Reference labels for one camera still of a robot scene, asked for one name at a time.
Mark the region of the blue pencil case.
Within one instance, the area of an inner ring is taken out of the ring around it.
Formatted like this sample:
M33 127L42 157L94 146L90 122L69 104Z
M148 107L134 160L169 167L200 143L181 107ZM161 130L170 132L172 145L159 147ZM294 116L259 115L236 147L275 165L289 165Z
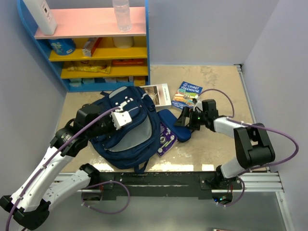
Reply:
M177 137L179 142L186 142L188 141L192 133L186 127L175 126L177 118L173 115L173 113L168 109L163 109L158 112L158 116L161 122L171 130Z

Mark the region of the purple paperback book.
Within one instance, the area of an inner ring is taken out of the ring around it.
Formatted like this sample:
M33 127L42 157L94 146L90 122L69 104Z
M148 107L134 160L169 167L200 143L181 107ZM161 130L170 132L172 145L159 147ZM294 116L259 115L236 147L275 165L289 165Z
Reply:
M160 144L157 150L159 157L164 156L177 142L178 138L164 123L160 122Z

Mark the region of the navy blue student backpack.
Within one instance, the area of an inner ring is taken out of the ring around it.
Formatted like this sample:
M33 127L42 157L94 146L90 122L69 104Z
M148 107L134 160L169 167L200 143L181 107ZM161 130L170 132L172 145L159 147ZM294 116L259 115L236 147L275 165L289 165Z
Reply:
M94 102L101 112L122 107L132 122L111 135L90 140L96 152L119 169L143 174L160 145L160 118L150 96L140 87L124 86Z

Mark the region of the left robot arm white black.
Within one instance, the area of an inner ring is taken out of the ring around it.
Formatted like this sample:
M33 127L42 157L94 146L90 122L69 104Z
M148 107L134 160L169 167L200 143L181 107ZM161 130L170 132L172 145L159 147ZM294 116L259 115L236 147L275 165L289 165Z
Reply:
M96 188L100 177L79 170L59 189L51 184L63 168L76 157L91 138L115 131L117 107L101 112L99 106L85 104L75 118L58 130L43 159L23 185L11 195L0 199L0 206L9 213L5 229L14 219L24 230L33 231L47 219L51 207L75 190Z

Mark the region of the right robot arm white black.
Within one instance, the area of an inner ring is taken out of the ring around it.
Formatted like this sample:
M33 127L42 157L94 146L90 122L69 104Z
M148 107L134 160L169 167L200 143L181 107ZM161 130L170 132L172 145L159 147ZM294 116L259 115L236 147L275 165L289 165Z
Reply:
M205 126L234 139L235 157L216 168L214 177L205 180L212 189L226 189L236 177L252 167L260 167L275 160L275 152L263 124L248 125L231 122L219 115L216 101L194 100L194 107L185 106L174 123L176 127L186 127L191 131Z

